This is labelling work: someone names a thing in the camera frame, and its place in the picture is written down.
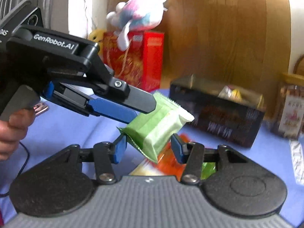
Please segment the person left hand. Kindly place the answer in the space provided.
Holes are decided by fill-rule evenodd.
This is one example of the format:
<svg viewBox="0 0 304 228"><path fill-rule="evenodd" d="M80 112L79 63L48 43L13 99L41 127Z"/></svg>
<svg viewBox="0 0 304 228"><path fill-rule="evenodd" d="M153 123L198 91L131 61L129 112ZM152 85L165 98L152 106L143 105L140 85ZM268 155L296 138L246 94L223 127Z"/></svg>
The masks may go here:
<svg viewBox="0 0 304 228"><path fill-rule="evenodd" d="M10 158L16 151L19 142L26 137L35 116L34 109L21 109L10 115L8 121L1 121L1 161Z"/></svg>

